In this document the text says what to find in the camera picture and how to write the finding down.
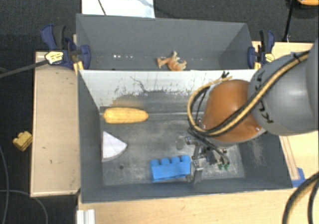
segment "yellow cable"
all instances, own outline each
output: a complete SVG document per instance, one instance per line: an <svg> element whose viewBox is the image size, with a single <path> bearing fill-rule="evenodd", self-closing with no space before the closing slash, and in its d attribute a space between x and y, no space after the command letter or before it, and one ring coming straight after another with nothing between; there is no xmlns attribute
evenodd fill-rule
<svg viewBox="0 0 319 224"><path fill-rule="evenodd" d="M290 70L291 68L293 68L294 66L296 66L297 64L299 64L300 62L307 60L308 58L308 54L305 54L301 57L299 57L298 59L295 59L294 61L290 62L289 64L287 64L286 66L282 67L281 69L279 69L272 77L271 79L262 87L262 89L260 90L260 92L252 99L252 101L249 103L249 105L247 105L242 111L241 113L239 113L236 118L234 118L234 120L232 120L230 123L228 123L227 125L223 126L221 129L219 129L218 131L215 132L211 132L208 135L209 136L214 136L220 133L223 133L225 131L227 131L229 128L231 128L234 124L236 124L238 121L240 121L245 115L247 115L247 113L252 109L252 107L261 99L261 97L263 96L263 94L275 83L275 81L282 76L285 72L287 72L288 70ZM188 105L187 105L187 114L188 114L188 118L190 123L193 125L193 128L199 132L207 132L206 130L200 128L199 126L197 126L192 118L191 115L191 110L190 110L190 103L191 101L194 99L195 95L202 89L209 87L210 85L222 82L222 81L227 81L230 78L227 77L225 78L226 80L223 79L218 79L210 84L206 84L202 87L200 87L199 89L197 89L191 96L190 99L188 101Z"/></svg>

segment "blue toy brick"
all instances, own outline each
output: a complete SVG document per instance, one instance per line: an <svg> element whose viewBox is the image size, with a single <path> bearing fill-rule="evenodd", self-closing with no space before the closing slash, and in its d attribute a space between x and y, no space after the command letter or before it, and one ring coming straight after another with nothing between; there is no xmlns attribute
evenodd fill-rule
<svg viewBox="0 0 319 224"><path fill-rule="evenodd" d="M153 159L150 162L152 182L160 182L185 177L190 174L190 157L187 155L171 159Z"/></svg>

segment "black stand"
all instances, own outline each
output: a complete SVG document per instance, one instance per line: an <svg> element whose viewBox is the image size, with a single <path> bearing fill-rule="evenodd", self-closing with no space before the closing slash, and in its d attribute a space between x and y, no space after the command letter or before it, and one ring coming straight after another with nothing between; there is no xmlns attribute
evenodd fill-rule
<svg viewBox="0 0 319 224"><path fill-rule="evenodd" d="M289 26L291 21L291 15L293 14L294 4L295 4L295 0L290 0L290 8L289 8L289 14L288 14L288 19L286 24L285 36L283 38L283 41L287 41L287 42L288 42L288 31L289 31Z"/></svg>

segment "white paper triangle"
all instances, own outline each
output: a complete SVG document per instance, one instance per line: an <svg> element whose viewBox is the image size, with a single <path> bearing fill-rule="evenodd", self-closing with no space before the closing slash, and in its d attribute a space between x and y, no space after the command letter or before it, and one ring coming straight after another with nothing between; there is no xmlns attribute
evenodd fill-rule
<svg viewBox="0 0 319 224"><path fill-rule="evenodd" d="M121 155L128 145L107 132L103 132L103 159L109 161Z"/></svg>

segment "gray box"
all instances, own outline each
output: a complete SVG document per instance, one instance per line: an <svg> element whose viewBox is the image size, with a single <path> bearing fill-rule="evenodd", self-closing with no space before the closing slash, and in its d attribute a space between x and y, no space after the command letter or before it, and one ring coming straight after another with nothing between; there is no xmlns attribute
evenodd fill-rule
<svg viewBox="0 0 319 224"><path fill-rule="evenodd" d="M220 76L221 70L237 74L232 69L247 68L251 41L245 24L78 15L77 42L89 44L92 51L90 70L80 71L78 76L83 203L292 187L279 138L269 133L232 146L228 151L230 169L221 172L207 165L200 183L150 181L150 160L192 155L192 146L175 146L187 130L190 94ZM187 61L196 50L196 60L189 62L188 68L202 71L160 71L155 58L173 50ZM121 57L115 60L114 53ZM138 62L129 63L130 55ZM150 118L140 124L106 124L104 109L116 106L142 108ZM110 162L101 162L104 130L128 144L126 151Z"/></svg>
<svg viewBox="0 0 319 224"><path fill-rule="evenodd" d="M187 69L248 69L252 45L244 23L77 14L77 44L88 44L90 69L153 70L176 51Z"/></svg>

